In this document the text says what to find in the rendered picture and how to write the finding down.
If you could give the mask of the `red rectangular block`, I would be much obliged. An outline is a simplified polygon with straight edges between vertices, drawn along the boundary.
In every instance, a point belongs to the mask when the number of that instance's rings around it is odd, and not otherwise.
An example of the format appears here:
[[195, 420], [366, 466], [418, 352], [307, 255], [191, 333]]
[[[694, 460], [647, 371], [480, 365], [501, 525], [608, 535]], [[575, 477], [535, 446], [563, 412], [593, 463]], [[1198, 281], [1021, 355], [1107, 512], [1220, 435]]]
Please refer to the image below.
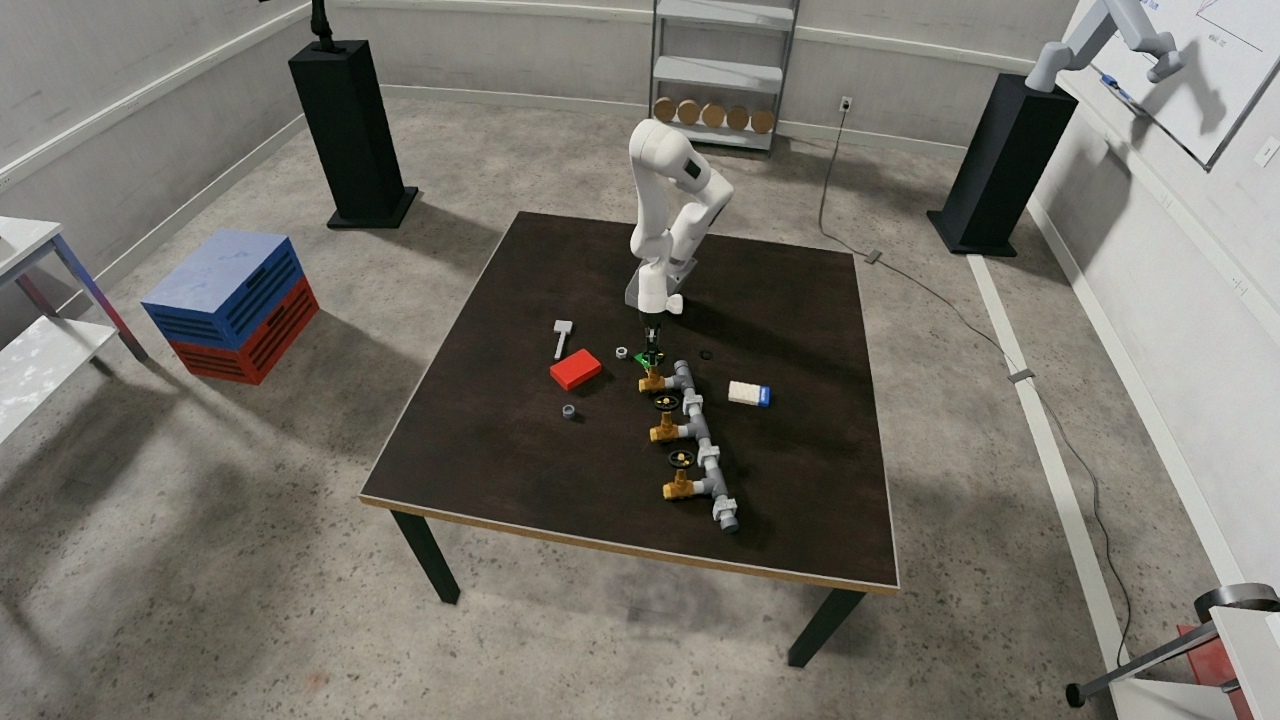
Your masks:
[[602, 372], [602, 364], [596, 361], [585, 348], [566, 357], [563, 361], [550, 366], [550, 375], [564, 387], [572, 389], [584, 380]]

